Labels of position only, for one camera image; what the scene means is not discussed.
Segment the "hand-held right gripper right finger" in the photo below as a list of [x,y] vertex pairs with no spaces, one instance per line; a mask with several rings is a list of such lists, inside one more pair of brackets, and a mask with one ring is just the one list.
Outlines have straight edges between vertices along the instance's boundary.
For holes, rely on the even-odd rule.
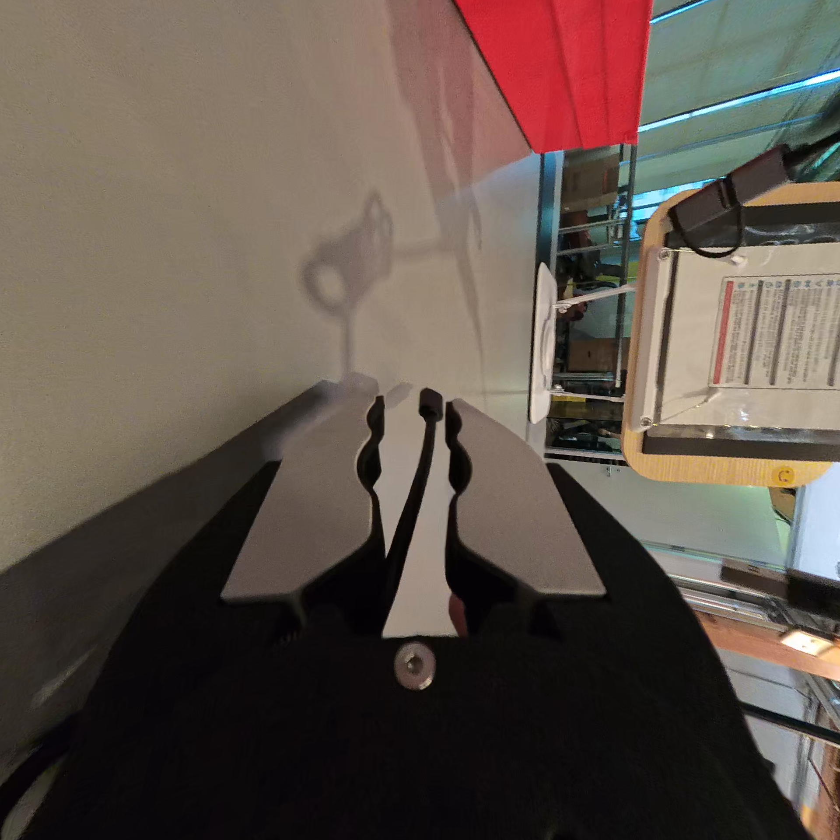
[[446,405],[444,569],[477,636],[494,614],[529,629],[549,604],[600,601],[606,586],[543,458],[466,401]]

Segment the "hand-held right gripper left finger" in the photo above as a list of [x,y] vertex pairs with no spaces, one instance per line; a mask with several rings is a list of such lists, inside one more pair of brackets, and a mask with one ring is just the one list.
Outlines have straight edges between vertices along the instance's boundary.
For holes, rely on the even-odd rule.
[[381,395],[351,394],[287,447],[221,592],[230,605],[281,603],[309,624],[338,612],[381,636],[387,562],[380,504]]

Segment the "red plastic bin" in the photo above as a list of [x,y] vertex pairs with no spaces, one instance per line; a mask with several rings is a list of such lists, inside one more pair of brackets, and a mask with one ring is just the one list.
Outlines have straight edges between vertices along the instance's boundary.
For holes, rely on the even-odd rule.
[[638,142],[652,1],[456,1],[535,154]]

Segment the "grey USB hub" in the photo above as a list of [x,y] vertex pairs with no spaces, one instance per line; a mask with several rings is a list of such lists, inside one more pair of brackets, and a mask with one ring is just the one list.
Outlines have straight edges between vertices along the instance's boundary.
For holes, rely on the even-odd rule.
[[[787,144],[778,145],[759,157],[741,165],[699,191],[673,205],[668,210],[671,227],[681,238],[683,246],[698,257],[725,259],[737,254],[745,236],[744,207],[753,199],[791,181],[791,172],[798,157]],[[736,242],[724,250],[701,248],[691,241],[690,233],[727,214],[734,214]]]

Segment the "white sign stand base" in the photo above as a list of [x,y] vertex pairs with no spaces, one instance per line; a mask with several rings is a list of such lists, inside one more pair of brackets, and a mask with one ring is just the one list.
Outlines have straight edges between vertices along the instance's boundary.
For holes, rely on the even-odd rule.
[[565,394],[562,387],[553,385],[553,365],[556,351],[557,321],[573,307],[587,307],[589,303],[609,298],[622,300],[634,293],[636,284],[606,288],[577,297],[559,297],[558,283],[550,268],[543,262],[536,270],[535,306],[531,368],[528,389],[528,420],[531,425],[546,419],[552,398]]

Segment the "wooden instruction sign board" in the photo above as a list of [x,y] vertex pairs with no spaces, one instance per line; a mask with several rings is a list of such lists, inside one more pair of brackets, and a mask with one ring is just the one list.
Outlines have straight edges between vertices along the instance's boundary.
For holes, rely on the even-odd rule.
[[686,189],[657,205],[647,221],[642,240],[636,278],[636,301],[628,344],[625,376],[625,403],[621,432],[621,450],[629,468],[640,476],[657,481],[735,487],[773,487],[775,465],[792,466],[796,472],[796,486],[803,487],[823,477],[838,455],[825,460],[803,458],[727,458],[708,455],[657,455],[644,452],[645,436],[631,427],[631,409],[639,390],[637,357],[639,345],[647,339],[644,327],[644,294],[648,287],[649,264],[658,265],[658,252],[665,245],[671,229],[669,209],[686,199],[699,188]]

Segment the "metal shelving rack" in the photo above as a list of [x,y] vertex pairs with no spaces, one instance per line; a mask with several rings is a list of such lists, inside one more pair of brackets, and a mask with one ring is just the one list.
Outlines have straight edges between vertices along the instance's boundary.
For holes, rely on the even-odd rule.
[[549,267],[557,302],[543,352],[547,460],[626,465],[622,432],[637,273],[637,147],[565,155]]

